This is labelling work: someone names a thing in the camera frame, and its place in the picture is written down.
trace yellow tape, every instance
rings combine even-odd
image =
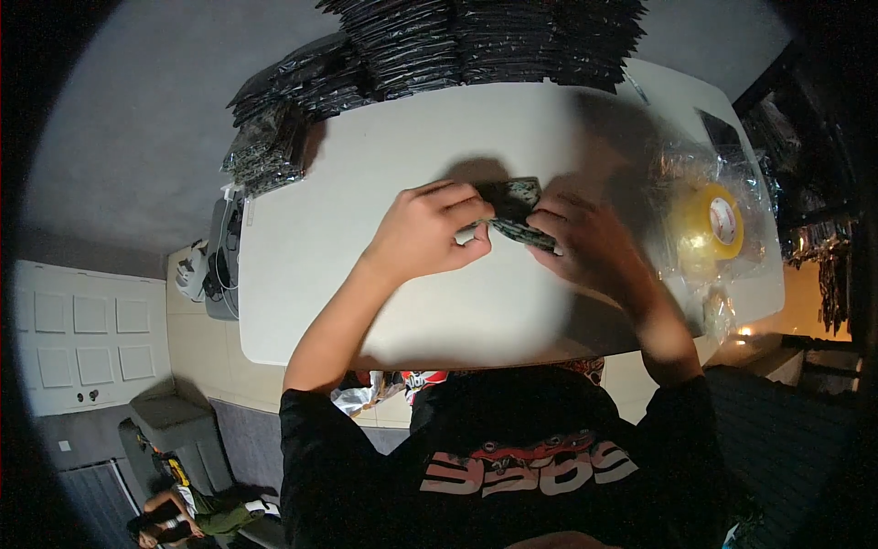
[[[689,274],[714,276],[716,261],[732,259],[744,243],[738,203],[721,185],[689,187],[672,209],[680,266]]]

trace door panel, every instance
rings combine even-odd
[[[15,295],[22,378],[35,414],[173,388],[164,281],[18,262]]]

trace graphic print on shirt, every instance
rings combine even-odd
[[[591,479],[608,484],[624,479],[638,467],[625,451],[592,430],[567,437],[549,437],[527,448],[485,442],[468,457],[444,451],[433,454],[421,492],[482,497],[497,492],[537,490],[558,495],[581,488]]]

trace gray wall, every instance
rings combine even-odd
[[[132,277],[159,280],[166,277],[168,257],[163,254],[88,242],[74,236],[53,235],[31,227],[20,228],[16,237],[19,259]]]
[[[766,0],[649,0],[634,57],[678,70],[734,103],[792,35]]]
[[[235,135],[225,107],[256,71],[338,28],[309,0],[128,0],[74,68],[42,136],[25,221],[168,254],[207,236]],[[638,57],[734,100],[788,33],[765,0],[650,0]]]

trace seated person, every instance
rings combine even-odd
[[[279,516],[274,503],[211,497],[192,486],[176,484],[147,500],[143,514],[128,523],[128,532],[144,549],[180,545],[188,538],[234,535],[265,514]]]

